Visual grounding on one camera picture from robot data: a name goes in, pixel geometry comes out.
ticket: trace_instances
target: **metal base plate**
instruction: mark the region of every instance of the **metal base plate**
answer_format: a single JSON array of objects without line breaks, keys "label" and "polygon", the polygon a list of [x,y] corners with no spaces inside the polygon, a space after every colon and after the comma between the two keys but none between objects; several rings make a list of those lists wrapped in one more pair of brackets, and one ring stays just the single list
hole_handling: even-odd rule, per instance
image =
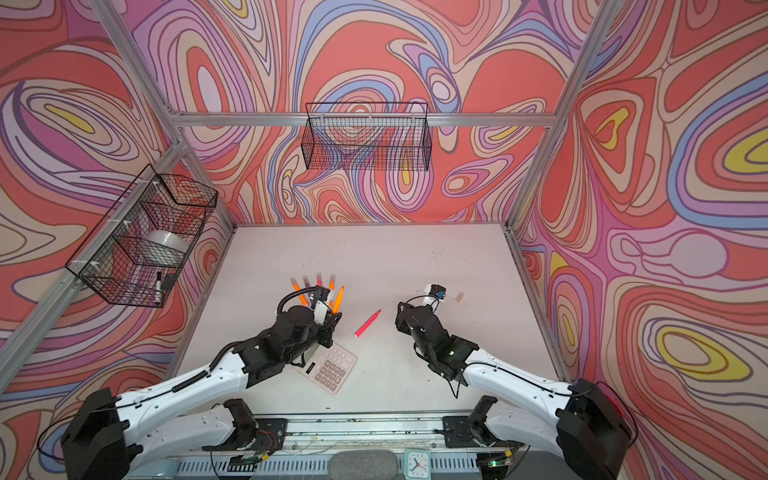
[{"label": "metal base plate", "polygon": [[[256,422],[259,424],[259,430],[275,435],[275,439],[277,439],[277,447],[275,448],[275,451],[282,450],[286,436],[286,427],[288,426],[288,419],[256,419]],[[270,446],[274,443],[272,435],[264,435],[263,433],[260,433],[256,436],[256,442],[249,450],[254,450],[256,452],[265,452],[267,449],[271,450]]]},{"label": "metal base plate", "polygon": [[447,432],[445,434],[445,446],[449,449],[468,449],[478,446],[472,440],[468,416],[442,417],[442,429]]}]

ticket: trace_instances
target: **psychedelic patterned wall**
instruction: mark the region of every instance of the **psychedelic patterned wall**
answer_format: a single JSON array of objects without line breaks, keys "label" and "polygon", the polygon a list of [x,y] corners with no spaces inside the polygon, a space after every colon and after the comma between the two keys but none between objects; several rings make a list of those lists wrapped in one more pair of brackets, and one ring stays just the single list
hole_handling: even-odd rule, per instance
[{"label": "psychedelic patterned wall", "polygon": [[768,472],[768,4],[627,2],[515,232],[632,478]]},{"label": "psychedelic patterned wall", "polygon": [[147,0],[129,2],[123,18],[178,111],[303,111],[306,101],[360,90],[380,101],[422,98],[433,111],[508,111],[531,99],[530,111],[553,111],[592,9],[562,0]]},{"label": "psychedelic patterned wall", "polygon": [[[168,146],[87,0],[17,4],[0,3],[0,345]],[[163,376],[224,231],[212,217],[162,310],[77,297],[0,395],[0,478],[63,478],[63,465],[35,453],[38,434],[96,389]],[[46,435],[46,451],[61,455],[65,426]]]},{"label": "psychedelic patterned wall", "polygon": [[[411,101],[438,112],[551,112],[592,2],[129,3],[123,18],[172,108],[303,111]],[[500,221],[542,129],[433,129],[424,173],[305,172],[301,128],[187,138],[241,223]]]},{"label": "psychedelic patterned wall", "polygon": [[237,223],[503,221],[541,127],[460,127],[429,172],[306,170],[297,127],[189,127]]}]

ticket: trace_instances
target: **aluminum frame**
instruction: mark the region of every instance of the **aluminum frame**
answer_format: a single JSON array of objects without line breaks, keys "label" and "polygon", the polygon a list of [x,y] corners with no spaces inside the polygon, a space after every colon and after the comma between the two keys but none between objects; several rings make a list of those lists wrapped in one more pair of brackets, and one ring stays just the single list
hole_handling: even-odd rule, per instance
[{"label": "aluminum frame", "polygon": [[[157,166],[166,167],[175,162],[180,149],[179,144],[171,146],[158,159]],[[141,179],[149,181],[153,175],[152,169],[145,169],[144,177]],[[138,202],[143,191],[144,188],[135,187],[123,203],[115,209],[111,218],[122,218]],[[91,258],[117,225],[118,223],[109,220],[105,222],[88,244],[81,249],[76,261]],[[11,333],[0,349],[0,393],[8,388],[72,300],[85,288],[85,284],[72,272],[62,269],[56,284],[48,289],[45,296],[35,305],[22,324]]]},{"label": "aluminum frame", "polygon": [[568,116],[576,103],[576,97],[587,80],[590,67],[594,63],[595,58],[598,57],[600,48],[605,41],[605,36],[623,4],[624,0],[604,0],[598,7],[598,12],[594,16],[592,25],[590,25],[589,32],[578,53],[571,75],[565,82],[558,106],[555,108],[554,125],[544,133],[536,154],[531,160],[531,166],[523,177],[517,195],[515,195],[515,200],[512,202],[512,208],[505,221],[507,227],[511,228],[513,219],[517,218],[520,210],[528,203],[529,197],[535,191],[535,187],[538,186],[541,174],[544,173],[544,168],[549,163],[558,139],[568,124]]},{"label": "aluminum frame", "polygon": [[[128,27],[125,22],[123,22],[123,18],[114,7],[112,1],[91,0],[91,6],[99,17],[101,25],[107,32],[107,35],[112,40],[114,47],[118,50],[123,61],[125,61],[128,74],[139,84],[140,89],[144,95],[146,95],[147,100],[154,110],[155,116],[165,128],[167,134],[184,147],[184,155],[188,159],[186,164],[194,179],[209,187],[215,187],[210,176],[203,168],[200,158],[197,157],[194,149],[190,147],[187,137],[184,135],[181,127],[176,126],[173,120],[171,120],[170,104],[161,93],[160,87],[150,73],[147,62],[144,60],[144,57],[141,56],[133,36],[128,31]],[[169,172],[173,166],[175,166],[175,163],[169,166]],[[231,231],[234,228],[234,223],[232,222],[227,209],[222,207],[221,204],[218,204],[216,206],[216,212],[225,227]]]},{"label": "aluminum frame", "polygon": [[[306,116],[301,113],[194,114],[173,111],[165,97],[162,95],[154,77],[150,74],[147,64],[139,53],[131,33],[128,31],[122,17],[118,14],[111,1],[92,0],[91,4],[109,37],[113,41],[115,48],[124,59],[128,74],[137,82],[137,84],[139,84],[141,90],[147,96],[158,121],[163,125],[168,135],[174,141],[174,144],[169,151],[157,162],[156,168],[158,171],[164,173],[171,171],[181,157],[181,154],[186,154],[187,166],[195,179],[213,186],[213,182],[204,170],[196,152],[194,149],[190,148],[187,138],[184,135],[183,127],[197,125],[303,126],[306,123]],[[553,364],[555,365],[558,375],[562,375],[558,368],[558,364],[560,366],[564,366],[564,364],[561,362],[561,359],[559,362],[555,361],[555,358],[559,357],[559,350],[554,347],[554,343],[552,342],[553,337],[548,327],[548,323],[545,321],[542,322],[542,319],[546,320],[546,315],[541,308],[541,305],[538,303],[535,291],[531,289],[532,283],[528,278],[528,274],[522,270],[523,263],[521,252],[519,247],[516,248],[517,243],[514,241],[514,233],[511,232],[511,222],[512,219],[517,217],[519,210],[526,205],[528,198],[533,193],[536,185],[538,185],[538,178],[541,176],[541,172],[544,170],[545,165],[554,150],[557,139],[560,137],[564,126],[567,124],[566,120],[575,103],[578,92],[581,90],[581,87],[588,76],[589,68],[596,58],[599,49],[603,44],[604,37],[621,5],[623,5],[623,0],[605,0],[600,4],[598,13],[595,15],[595,20],[587,33],[584,45],[574,63],[573,71],[567,79],[564,90],[558,99],[555,113],[457,113],[428,115],[429,122],[434,127],[542,126],[548,128],[548,131],[545,133],[539,144],[539,149],[535,157],[531,161],[529,172],[525,175],[525,179],[518,190],[518,195],[512,205],[510,214],[505,221],[505,236],[508,239],[510,251],[515,258],[515,263],[518,265],[518,270],[524,281],[528,297],[535,307],[535,315],[540,323],[540,328],[542,328],[542,334],[545,337],[545,342],[548,344],[548,349],[550,349],[550,353],[553,355]],[[126,211],[124,208],[130,207],[131,200],[135,202],[136,199],[138,199],[138,195],[132,194],[129,196],[129,198],[123,202],[121,207],[116,210],[115,215],[118,215],[120,212],[124,213]],[[219,205],[217,206],[217,212],[228,230],[227,247],[225,247],[222,257],[219,259],[217,272],[214,273],[208,281],[204,298],[207,298],[207,294],[214,284],[215,277],[224,261],[229,242],[233,235],[234,225],[227,210]],[[101,241],[108,235],[108,230],[108,228],[104,228],[98,234],[94,235],[94,238],[88,246],[83,249],[81,258],[86,256],[94,245],[98,247]],[[11,334],[2,350],[0,350],[0,392],[4,391],[5,387],[12,381],[16,373],[21,369],[28,357],[35,351],[42,339],[45,338],[45,334],[47,334],[50,328],[53,327],[56,320],[58,320],[59,316],[66,310],[66,307],[74,299],[80,289],[81,284],[79,283],[79,280],[72,276],[71,273],[65,273],[58,283],[49,290],[46,297],[34,310],[32,310],[20,327]],[[204,301],[196,308],[195,316],[197,316],[197,318],[199,318],[198,311],[202,312],[203,308]],[[544,334],[544,332],[549,333],[549,342],[547,342],[548,335]],[[566,379],[568,378],[567,370],[563,377]]]},{"label": "aluminum frame", "polygon": [[[303,127],[306,125],[304,113],[187,113],[172,111],[171,121],[177,127]],[[410,118],[410,114],[361,114],[362,117],[398,117]],[[430,127],[551,127],[556,117],[554,114],[438,114],[428,113]]]},{"label": "aluminum frame", "polygon": [[232,245],[232,239],[235,237],[235,233],[237,233],[237,228],[235,228],[235,230],[230,233],[230,235],[224,241],[225,244],[221,249],[221,255],[219,255],[219,258],[216,259],[216,266],[214,267],[214,271],[211,272],[210,276],[208,277],[208,281],[203,288],[200,299],[197,301],[197,305],[194,307],[192,317],[184,327],[184,333],[181,334],[179,344],[176,347],[176,351],[174,352],[173,358],[170,360],[170,364],[168,365],[167,370],[165,371],[163,381],[172,379],[178,375],[181,361],[184,359],[184,354],[187,353],[187,348],[189,348],[190,342],[192,341],[192,335],[194,334],[194,330],[197,328],[197,323],[200,322],[200,317],[203,315],[203,310],[205,309],[205,304],[208,303],[210,292],[214,289],[216,278],[218,278],[219,272],[221,271],[221,266],[224,263],[224,259],[227,258],[227,253],[230,251],[230,245]]}]

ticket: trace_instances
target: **black wire basket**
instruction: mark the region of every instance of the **black wire basket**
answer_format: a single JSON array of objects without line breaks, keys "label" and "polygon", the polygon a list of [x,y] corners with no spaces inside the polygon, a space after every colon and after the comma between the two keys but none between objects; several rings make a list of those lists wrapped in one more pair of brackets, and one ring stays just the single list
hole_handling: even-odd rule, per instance
[{"label": "black wire basket", "polygon": [[155,173],[125,216],[111,220],[118,224],[96,253],[81,262],[73,255],[67,269],[108,303],[160,308],[217,198],[213,188],[189,177]]},{"label": "black wire basket", "polygon": [[428,171],[432,133],[423,102],[306,104],[307,170]]}]

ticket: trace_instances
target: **red wire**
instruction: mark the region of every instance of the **red wire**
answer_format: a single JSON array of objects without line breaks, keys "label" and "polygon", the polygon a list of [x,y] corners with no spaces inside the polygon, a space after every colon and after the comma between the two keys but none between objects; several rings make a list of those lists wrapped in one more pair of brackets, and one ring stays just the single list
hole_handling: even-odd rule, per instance
[{"label": "red wire", "polygon": [[259,432],[266,434],[267,438],[270,439],[270,450],[272,449],[272,439],[275,439],[275,450],[277,450],[277,446],[280,443],[277,441],[277,437],[275,436],[275,434],[272,432],[268,432],[267,430],[259,430],[257,433]]}]

